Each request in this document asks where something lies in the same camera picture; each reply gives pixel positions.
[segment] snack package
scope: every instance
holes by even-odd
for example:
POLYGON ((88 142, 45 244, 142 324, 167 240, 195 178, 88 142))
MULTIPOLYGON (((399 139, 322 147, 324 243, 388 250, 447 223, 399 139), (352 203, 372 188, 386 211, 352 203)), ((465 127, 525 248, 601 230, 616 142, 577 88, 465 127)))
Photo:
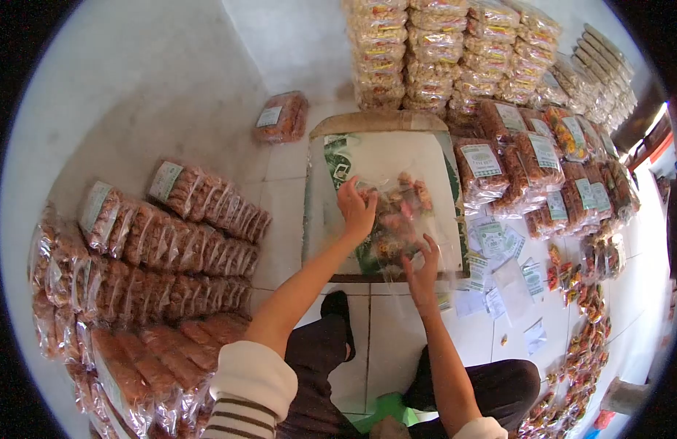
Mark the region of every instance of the snack package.
POLYGON ((479 122, 485 136, 499 143, 513 143, 517 131, 526 131, 516 105, 483 99, 480 102, 479 122))
POLYGON ((409 14, 409 21, 419 29, 431 31, 462 32, 466 29, 465 15, 438 15, 414 9, 409 14))
POLYGON ((517 34, 516 29, 513 27, 502 27, 492 23, 480 22, 474 18, 467 19, 467 33, 481 40, 504 44, 514 44, 517 34))
POLYGON ((458 138, 454 151, 468 206, 484 205, 504 196, 509 177, 490 140, 458 138))
POLYGON ((519 25, 519 13, 497 0, 471 0, 467 13, 475 20, 491 25, 501 27, 519 25))
POLYGON ((514 135, 514 141, 531 186, 544 188, 546 192, 560 190, 565 176, 560 166, 560 157, 550 139, 530 131, 520 131, 514 135))
POLYGON ((182 386, 177 382, 173 373, 162 365, 134 334, 119 331, 114 338, 151 389, 155 403, 156 424, 168 435, 175 437, 180 423, 182 386))
POLYGON ((126 425, 144 438, 150 428, 154 396, 118 341, 105 329, 93 329, 97 374, 106 396, 126 425))
POLYGON ((309 103, 301 91, 275 95, 265 102, 253 134, 271 145, 297 142, 304 136, 308 110, 309 103))
POLYGON ((585 135, 574 115, 562 108, 548 107, 544 117, 553 128, 557 144, 565 154, 565 158, 573 162, 585 162, 590 154, 585 135))

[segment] clear plastic bag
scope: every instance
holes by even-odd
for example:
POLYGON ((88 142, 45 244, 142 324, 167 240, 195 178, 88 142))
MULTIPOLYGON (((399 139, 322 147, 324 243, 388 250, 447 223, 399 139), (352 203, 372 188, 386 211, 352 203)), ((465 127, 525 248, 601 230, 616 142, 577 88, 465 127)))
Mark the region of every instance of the clear plastic bag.
POLYGON ((467 206, 485 205, 504 196, 509 177, 490 140, 458 138, 454 150, 467 206))
POLYGON ((553 128, 557 144, 565 158, 574 162, 585 162, 590 153, 582 128, 574 115, 562 108, 548 107, 544 117, 553 128))
POLYGON ((481 40, 495 41, 504 44, 514 44, 516 40, 516 29, 513 27, 502 27, 490 23, 483 23, 474 18, 467 19, 467 32, 481 40))
POLYGON ((273 96, 255 123, 255 138, 271 145, 299 141, 304 136, 308 110, 309 103, 301 91, 273 96))

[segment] loose snack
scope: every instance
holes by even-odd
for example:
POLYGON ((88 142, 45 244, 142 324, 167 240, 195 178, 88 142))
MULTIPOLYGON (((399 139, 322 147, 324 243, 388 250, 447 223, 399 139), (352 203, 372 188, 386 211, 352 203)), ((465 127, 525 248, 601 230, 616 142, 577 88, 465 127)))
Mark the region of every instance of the loose snack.
POLYGON ((308 107, 301 91, 273 96, 255 124, 255 138, 270 144, 298 141, 304 136, 308 107))
POLYGON ((509 178, 490 140, 458 138, 454 151, 467 205, 484 205, 504 196, 509 178))

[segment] white sleeve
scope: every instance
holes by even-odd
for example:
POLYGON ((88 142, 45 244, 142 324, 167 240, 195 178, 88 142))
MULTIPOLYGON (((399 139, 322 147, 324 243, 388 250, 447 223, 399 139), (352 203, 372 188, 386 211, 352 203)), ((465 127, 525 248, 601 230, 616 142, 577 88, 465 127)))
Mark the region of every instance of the white sleeve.
POLYGON ((507 439, 509 432, 492 417, 477 418, 465 424, 452 439, 507 439))

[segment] white tile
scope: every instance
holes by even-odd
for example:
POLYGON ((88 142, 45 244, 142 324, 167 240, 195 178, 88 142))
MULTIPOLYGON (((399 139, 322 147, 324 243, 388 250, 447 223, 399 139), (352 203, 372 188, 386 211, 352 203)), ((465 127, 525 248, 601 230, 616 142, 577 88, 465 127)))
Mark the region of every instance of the white tile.
POLYGON ((308 136, 299 142, 270 146, 270 161, 265 181, 306 177, 308 152, 308 136))
POLYGON ((263 183, 260 206, 273 220, 260 243, 255 288, 275 290, 302 268, 304 187, 304 179, 263 183))

